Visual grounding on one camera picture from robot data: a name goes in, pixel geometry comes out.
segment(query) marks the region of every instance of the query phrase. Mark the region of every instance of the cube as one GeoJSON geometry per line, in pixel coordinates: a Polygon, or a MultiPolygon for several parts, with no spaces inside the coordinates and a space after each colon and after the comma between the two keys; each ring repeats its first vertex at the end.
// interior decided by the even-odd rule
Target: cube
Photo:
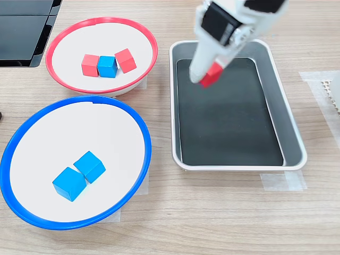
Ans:
{"type": "Polygon", "coordinates": [[[223,73],[223,68],[216,62],[211,66],[206,76],[200,81],[204,88],[208,88],[214,82],[216,82],[221,74],[223,73]]]}
{"type": "Polygon", "coordinates": [[[137,68],[129,49],[116,53],[115,57],[123,73],[130,72],[137,68]]]}
{"type": "Polygon", "coordinates": [[[98,65],[99,56],[85,54],[83,61],[81,62],[81,68],[83,70],[83,75],[98,77],[98,65]]]}
{"type": "Polygon", "coordinates": [[[73,202],[85,189],[86,181],[81,173],[68,167],[53,181],[53,185],[59,195],[73,202]]]}
{"type": "Polygon", "coordinates": [[[116,77],[118,67],[115,57],[100,56],[97,67],[101,77],[116,77]]]}
{"type": "Polygon", "coordinates": [[[84,154],[74,166],[85,176],[89,183],[93,183],[105,172],[103,163],[91,151],[84,154]]]}

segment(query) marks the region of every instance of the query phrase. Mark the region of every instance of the white robot arm segment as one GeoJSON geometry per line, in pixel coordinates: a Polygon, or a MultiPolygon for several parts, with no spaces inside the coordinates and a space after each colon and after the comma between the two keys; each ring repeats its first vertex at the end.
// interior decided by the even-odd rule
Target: white robot arm segment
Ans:
{"type": "Polygon", "coordinates": [[[244,45],[266,32],[285,12],[288,0],[208,0],[196,9],[198,46],[190,79],[200,82],[214,62],[222,68],[244,45]]]}

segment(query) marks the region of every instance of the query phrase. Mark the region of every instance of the wood grain surface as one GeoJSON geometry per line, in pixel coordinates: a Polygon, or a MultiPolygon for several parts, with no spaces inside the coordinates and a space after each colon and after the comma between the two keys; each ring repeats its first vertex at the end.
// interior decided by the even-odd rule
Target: wood grain surface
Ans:
{"type": "MultiPolygon", "coordinates": [[[[84,19],[120,16],[155,35],[158,61],[147,90],[119,96],[146,121],[153,141],[149,194],[133,197],[120,223],[47,231],[17,217],[0,197],[0,254],[340,254],[340,151],[300,71],[340,69],[340,2],[291,1],[264,36],[309,160],[301,192],[264,191],[259,173],[186,173],[171,157],[169,58],[172,43],[194,39],[201,1],[64,1],[50,42],[84,19]]],[[[0,69],[0,154],[32,114],[76,96],[41,65],[0,69]]]]}

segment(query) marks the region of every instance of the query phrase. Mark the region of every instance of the metal tray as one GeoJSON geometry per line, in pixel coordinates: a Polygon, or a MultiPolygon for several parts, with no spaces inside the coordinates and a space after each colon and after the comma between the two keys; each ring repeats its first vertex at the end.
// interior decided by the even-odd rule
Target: metal tray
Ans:
{"type": "Polygon", "coordinates": [[[196,41],[169,51],[172,155],[187,171],[294,171],[307,152],[268,46],[248,43],[219,81],[189,79],[196,41]]]}

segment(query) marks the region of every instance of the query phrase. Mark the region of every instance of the tape strip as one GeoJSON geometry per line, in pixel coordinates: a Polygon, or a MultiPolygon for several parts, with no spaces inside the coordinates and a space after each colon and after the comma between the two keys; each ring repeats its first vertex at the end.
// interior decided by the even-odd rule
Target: tape strip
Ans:
{"type": "Polygon", "coordinates": [[[121,221],[121,210],[119,209],[114,214],[111,214],[107,218],[101,220],[99,223],[112,223],[121,221]]]}
{"type": "Polygon", "coordinates": [[[140,84],[135,87],[135,89],[147,89],[148,76],[145,76],[140,84]]]}
{"type": "Polygon", "coordinates": [[[300,72],[299,74],[302,80],[308,83],[327,125],[340,148],[340,117],[323,85],[324,81],[333,80],[335,76],[340,74],[340,71],[300,72]]]}
{"type": "Polygon", "coordinates": [[[284,174],[260,174],[265,191],[303,191],[307,189],[301,170],[284,174]]]}
{"type": "MultiPolygon", "coordinates": [[[[139,186],[134,196],[147,195],[147,194],[149,194],[149,171],[147,172],[147,175],[145,176],[144,181],[139,186]]],[[[112,222],[120,222],[120,221],[121,221],[121,210],[119,209],[114,214],[108,216],[107,218],[103,219],[99,223],[112,223],[112,222]]]]}

